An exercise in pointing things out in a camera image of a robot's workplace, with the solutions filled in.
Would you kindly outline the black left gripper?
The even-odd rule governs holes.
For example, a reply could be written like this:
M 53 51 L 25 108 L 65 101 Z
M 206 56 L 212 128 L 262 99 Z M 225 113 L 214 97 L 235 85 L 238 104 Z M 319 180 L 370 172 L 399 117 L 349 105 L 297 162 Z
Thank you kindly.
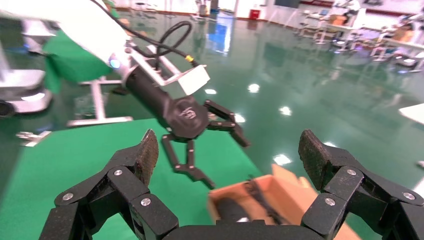
M 173 99 L 140 67 L 136 67 L 129 74 L 125 81 L 125 87 L 163 128 L 170 129 L 172 134 L 164 134 L 161 138 L 164 152 L 173 171 L 186 175 L 192 182 L 202 182 L 210 190 L 216 187 L 216 184 L 195 166 L 195 141 L 193 139 L 206 128 L 211 131 L 228 132 L 243 148 L 251 145 L 245 137 L 243 129 L 236 122 L 235 113 L 214 101 L 207 99 L 201 105 L 191 95 Z M 209 121 L 208 112 L 221 120 Z M 185 144 L 185 163 L 179 161 L 172 142 Z

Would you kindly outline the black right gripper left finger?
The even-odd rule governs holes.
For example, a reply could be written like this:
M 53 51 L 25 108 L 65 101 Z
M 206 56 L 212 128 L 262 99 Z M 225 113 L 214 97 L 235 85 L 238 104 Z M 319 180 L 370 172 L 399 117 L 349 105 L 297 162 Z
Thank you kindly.
M 149 189 L 158 158 L 157 137 L 148 129 L 140 143 L 116 151 L 102 170 L 55 198 L 40 239 L 90 240 L 120 215 L 138 239 L 162 240 L 179 220 Z

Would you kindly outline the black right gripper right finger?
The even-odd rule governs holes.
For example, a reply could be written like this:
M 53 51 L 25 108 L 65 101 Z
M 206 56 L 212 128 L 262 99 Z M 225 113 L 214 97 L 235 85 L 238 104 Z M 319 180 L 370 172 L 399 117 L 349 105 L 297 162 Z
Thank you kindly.
M 346 149 L 324 144 L 310 129 L 298 154 L 319 194 L 301 225 L 332 240 L 349 214 L 360 217 L 384 240 L 424 237 L 424 199 L 413 190 L 367 170 Z

